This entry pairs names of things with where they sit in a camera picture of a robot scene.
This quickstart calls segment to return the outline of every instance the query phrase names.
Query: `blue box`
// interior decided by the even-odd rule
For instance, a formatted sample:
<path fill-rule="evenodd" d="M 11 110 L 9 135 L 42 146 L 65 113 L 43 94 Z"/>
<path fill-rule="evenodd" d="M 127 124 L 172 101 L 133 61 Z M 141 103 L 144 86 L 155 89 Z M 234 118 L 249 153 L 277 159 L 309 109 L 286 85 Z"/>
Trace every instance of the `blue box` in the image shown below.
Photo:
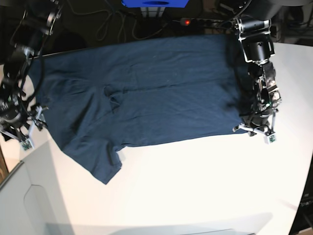
<path fill-rule="evenodd" d="M 180 7 L 184 8 L 188 0 L 122 0 L 126 7 Z"/>

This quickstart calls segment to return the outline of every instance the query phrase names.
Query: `white tabletop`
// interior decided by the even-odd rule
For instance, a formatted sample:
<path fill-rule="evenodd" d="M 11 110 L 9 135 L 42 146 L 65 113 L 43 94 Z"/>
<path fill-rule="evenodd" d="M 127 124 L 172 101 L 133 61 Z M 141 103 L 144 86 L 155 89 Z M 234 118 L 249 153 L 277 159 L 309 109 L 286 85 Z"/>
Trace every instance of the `white tabletop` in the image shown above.
<path fill-rule="evenodd" d="M 122 169 L 104 185 L 41 133 L 35 139 L 41 147 L 25 159 L 32 183 L 45 187 L 59 223 L 78 235 L 223 229 L 287 235 L 313 152 L 313 47 L 276 44 L 275 50 L 283 99 L 277 142 L 241 134 L 126 147 L 119 152 Z M 0 142 L 6 157 L 24 157 L 12 153 L 16 143 Z"/>

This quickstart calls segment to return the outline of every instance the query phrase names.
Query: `white table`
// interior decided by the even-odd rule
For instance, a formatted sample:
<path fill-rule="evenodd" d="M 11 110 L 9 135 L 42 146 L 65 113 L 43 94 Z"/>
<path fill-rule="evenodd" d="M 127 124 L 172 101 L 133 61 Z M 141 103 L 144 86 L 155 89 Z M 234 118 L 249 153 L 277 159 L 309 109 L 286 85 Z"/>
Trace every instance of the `white table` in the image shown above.
<path fill-rule="evenodd" d="M 119 153 L 122 169 L 105 186 L 48 133 L 37 134 L 41 147 L 24 160 L 32 184 L 46 189 L 55 222 L 77 235 L 287 235 L 313 152 L 313 47 L 275 50 L 283 103 L 271 145 L 242 134 L 127 147 Z M 25 157 L 16 144 L 1 140 L 6 157 Z"/>

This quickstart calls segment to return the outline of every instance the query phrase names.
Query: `wooden surface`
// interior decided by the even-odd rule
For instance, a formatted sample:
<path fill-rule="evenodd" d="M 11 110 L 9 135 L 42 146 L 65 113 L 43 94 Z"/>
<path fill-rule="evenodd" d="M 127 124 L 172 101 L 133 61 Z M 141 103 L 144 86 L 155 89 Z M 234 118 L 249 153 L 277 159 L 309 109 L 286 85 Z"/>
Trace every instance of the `wooden surface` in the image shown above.
<path fill-rule="evenodd" d="M 8 176 L 8 168 L 6 167 L 2 150 L 0 147 L 0 183 Z"/>

